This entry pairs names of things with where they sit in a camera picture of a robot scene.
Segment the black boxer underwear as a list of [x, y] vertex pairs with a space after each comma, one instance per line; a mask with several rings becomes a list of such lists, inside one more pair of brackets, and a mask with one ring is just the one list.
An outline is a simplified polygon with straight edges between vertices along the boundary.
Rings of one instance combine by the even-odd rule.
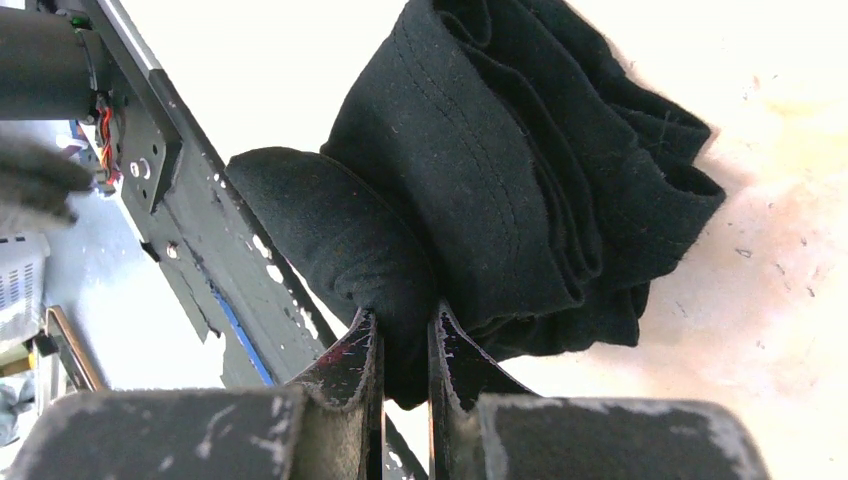
[[410, 410], [440, 301], [498, 361], [636, 345], [651, 282], [724, 201], [694, 164], [710, 134], [561, 1], [410, 1], [318, 153], [226, 173], [339, 319], [375, 314]]

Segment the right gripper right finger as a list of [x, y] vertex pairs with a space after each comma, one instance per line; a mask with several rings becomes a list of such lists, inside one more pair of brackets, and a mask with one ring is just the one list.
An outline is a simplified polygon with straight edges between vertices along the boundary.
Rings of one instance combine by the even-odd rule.
[[748, 430], [703, 401], [543, 397], [461, 329], [428, 327], [434, 479], [765, 479]]

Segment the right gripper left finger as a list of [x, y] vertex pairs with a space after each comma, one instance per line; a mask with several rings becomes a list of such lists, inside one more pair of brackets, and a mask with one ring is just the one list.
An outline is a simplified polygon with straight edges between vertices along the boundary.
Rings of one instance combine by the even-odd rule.
[[372, 312], [278, 387], [75, 393], [36, 422], [11, 479], [379, 479], [382, 343]]

